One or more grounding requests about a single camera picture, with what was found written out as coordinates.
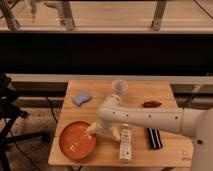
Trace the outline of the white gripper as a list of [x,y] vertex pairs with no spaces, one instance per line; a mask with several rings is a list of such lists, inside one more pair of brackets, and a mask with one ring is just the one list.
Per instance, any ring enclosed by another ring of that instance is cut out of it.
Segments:
[[86,129],[87,134],[95,134],[96,132],[104,135],[113,135],[113,139],[120,142],[120,134],[113,123],[98,119],[97,122],[92,123]]

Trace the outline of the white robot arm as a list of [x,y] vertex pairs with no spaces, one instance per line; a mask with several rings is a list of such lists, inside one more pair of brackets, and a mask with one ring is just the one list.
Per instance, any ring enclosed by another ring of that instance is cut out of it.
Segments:
[[116,123],[127,123],[189,137],[193,142],[190,171],[213,171],[213,108],[129,108],[109,95],[97,109],[97,120],[86,132],[118,140]]

